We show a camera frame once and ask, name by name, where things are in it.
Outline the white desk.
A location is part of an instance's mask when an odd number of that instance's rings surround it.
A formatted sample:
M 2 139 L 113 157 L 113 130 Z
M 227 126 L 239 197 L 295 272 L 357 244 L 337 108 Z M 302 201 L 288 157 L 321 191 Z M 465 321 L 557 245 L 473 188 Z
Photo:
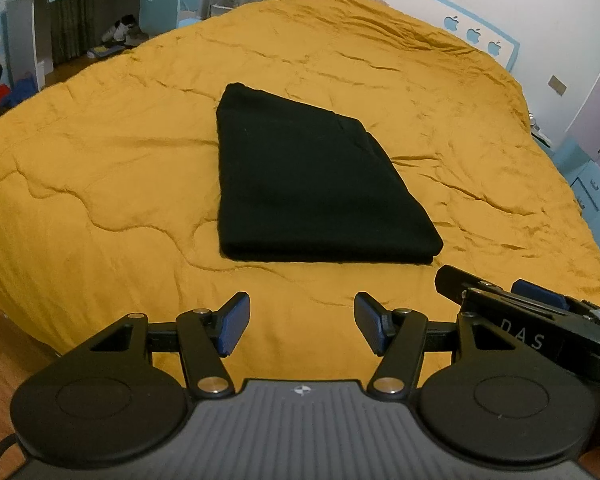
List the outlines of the white desk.
M 180 0 L 177 28 L 203 20 L 208 1 Z M 57 65 L 100 46 L 102 34 L 125 14 L 134 14 L 138 23 L 140 0 L 7 0 L 10 78 L 30 78 L 42 90 Z

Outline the blue bedside cabinet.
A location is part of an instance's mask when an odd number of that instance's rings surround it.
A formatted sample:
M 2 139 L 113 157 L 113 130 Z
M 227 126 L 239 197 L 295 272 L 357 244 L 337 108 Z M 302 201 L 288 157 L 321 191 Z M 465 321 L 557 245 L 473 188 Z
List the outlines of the blue bedside cabinet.
M 552 161 L 570 185 L 581 216 L 600 248 L 600 165 L 590 159 L 573 139 L 565 140 L 552 156 Z

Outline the wall switch plate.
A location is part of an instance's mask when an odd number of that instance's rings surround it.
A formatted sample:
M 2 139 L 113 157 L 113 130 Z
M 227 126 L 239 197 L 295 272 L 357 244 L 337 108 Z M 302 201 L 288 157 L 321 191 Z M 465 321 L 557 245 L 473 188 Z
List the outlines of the wall switch plate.
M 550 80 L 547 84 L 558 94 L 558 96 L 563 96 L 567 91 L 567 85 L 555 75 L 550 76 Z

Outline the white sneakers on floor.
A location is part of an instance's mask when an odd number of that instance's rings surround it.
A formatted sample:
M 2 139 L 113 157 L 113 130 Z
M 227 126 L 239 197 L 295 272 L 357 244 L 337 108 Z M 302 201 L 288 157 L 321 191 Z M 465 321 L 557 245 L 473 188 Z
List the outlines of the white sneakers on floor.
M 134 48 L 147 39 L 148 35 L 140 29 L 135 15 L 125 14 L 102 34 L 100 44 L 104 47 Z

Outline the black garment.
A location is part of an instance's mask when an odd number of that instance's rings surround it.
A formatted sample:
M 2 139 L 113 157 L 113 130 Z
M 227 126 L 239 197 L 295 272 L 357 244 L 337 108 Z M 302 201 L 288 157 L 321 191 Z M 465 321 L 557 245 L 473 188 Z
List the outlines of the black garment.
M 355 118 L 228 84 L 216 109 L 224 256 L 429 264 L 443 240 Z

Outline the mustard yellow bed quilt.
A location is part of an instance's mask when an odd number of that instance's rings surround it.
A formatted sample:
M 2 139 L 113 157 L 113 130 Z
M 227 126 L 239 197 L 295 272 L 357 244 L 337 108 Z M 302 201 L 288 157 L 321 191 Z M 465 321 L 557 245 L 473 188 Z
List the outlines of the mustard yellow bed quilt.
M 374 0 L 264 0 L 168 32 L 0 118 L 0 309 L 66 352 L 130 312 L 171 321 L 238 290 L 235 380 L 377 365 L 357 292 L 449 321 L 436 266 L 237 262 L 219 248 L 215 110 L 248 87 L 358 119 L 443 240 L 436 264 L 600 305 L 600 250 L 489 55 Z

